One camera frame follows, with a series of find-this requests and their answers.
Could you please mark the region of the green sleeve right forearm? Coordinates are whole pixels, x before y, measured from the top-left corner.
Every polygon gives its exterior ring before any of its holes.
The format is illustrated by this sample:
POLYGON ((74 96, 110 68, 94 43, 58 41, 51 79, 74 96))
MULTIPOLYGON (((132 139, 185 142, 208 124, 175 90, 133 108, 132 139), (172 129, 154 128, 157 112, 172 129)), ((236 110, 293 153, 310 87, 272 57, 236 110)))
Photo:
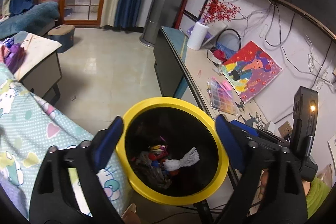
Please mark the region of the green sleeve right forearm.
POLYGON ((331 188, 318 177, 312 182, 303 181, 302 184, 306 196, 307 217, 310 218, 322 205, 331 188))

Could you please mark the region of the person's right hand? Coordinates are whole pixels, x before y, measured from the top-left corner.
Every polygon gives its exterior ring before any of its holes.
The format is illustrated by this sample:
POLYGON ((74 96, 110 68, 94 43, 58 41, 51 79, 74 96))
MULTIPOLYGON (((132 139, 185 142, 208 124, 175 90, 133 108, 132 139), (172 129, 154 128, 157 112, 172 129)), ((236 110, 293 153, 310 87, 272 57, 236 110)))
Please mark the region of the person's right hand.
MULTIPOLYGON (((259 195, 258 195, 259 200, 262 200, 263 197, 264 197, 265 188, 266 188, 266 184, 267 184, 267 181, 268 181, 268 175, 269 175, 268 170, 264 169, 263 173, 260 177, 260 192, 259 192, 259 195)), ((305 195, 307 196, 307 194, 310 191, 310 182, 302 180, 302 185, 303 185, 305 195)))

